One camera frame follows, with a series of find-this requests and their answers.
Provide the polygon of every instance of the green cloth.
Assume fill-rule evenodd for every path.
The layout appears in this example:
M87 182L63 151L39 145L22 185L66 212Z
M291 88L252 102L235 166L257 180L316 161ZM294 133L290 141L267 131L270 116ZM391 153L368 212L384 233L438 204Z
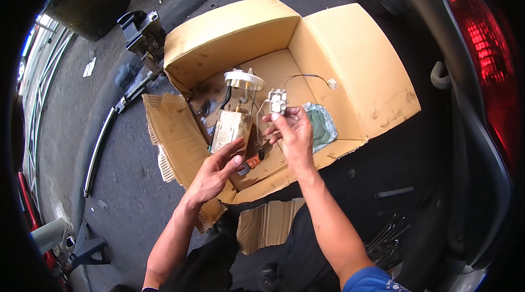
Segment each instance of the green cloth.
M326 120L323 112L320 110L309 110L306 112L313 128L313 148L322 144L328 144L332 137L326 128Z

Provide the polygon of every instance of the red tail light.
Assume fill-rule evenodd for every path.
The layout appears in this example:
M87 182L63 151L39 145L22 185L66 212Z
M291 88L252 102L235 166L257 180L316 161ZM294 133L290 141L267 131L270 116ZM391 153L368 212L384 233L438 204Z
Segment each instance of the red tail light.
M448 0L474 63L489 132L511 174L520 138L518 82L512 56L494 15L483 0Z

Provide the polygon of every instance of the blue sleeve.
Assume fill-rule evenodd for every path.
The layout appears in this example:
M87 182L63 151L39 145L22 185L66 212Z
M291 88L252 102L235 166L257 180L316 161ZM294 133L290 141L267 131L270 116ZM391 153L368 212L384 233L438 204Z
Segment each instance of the blue sleeve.
M392 280L383 269L378 267L366 267L352 275L342 292L376 292L376 291L408 291L401 284Z

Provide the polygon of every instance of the cardboard box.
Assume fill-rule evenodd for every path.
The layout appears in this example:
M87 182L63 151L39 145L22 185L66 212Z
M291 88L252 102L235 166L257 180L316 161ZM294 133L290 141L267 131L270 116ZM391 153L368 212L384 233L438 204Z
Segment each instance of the cardboard box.
M335 90L312 77L287 84L290 106L323 105L336 125L338 138L314 154L317 169L421 110L397 53L360 5L302 18L279 0L236 2L188 20L166 37L164 71L183 94L143 96L152 142L164 153L163 177L188 188L210 155L208 134L226 88L223 73L232 67L252 67L266 81L256 96L257 109L271 88L282 88L277 85L282 77L318 74L336 80ZM233 91L233 108L241 94ZM267 112L267 105L261 112ZM248 144L255 140L252 136L254 131ZM232 175L218 199L203 207L201 231L226 210L222 203L251 202L296 180L280 148L280 143L274 145L246 176Z
M260 248L286 242L293 218L305 203L302 197L288 202L270 201L240 213L237 225L239 251L252 254Z

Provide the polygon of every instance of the hand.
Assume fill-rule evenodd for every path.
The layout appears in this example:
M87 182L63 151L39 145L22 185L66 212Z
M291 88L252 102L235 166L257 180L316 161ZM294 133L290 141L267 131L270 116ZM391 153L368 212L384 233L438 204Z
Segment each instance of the hand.
M270 139L272 145L282 139L282 152L296 177L299 178L301 174L306 174L311 169L315 170L312 155L312 124L303 107L287 108L285 115L272 113L265 115L262 120L273 122L264 134L268 136L274 133Z
M244 138L237 138L205 159L188 188L187 196L194 202L203 204L219 195L228 177L238 171L244 161L241 155L235 155L243 146Z

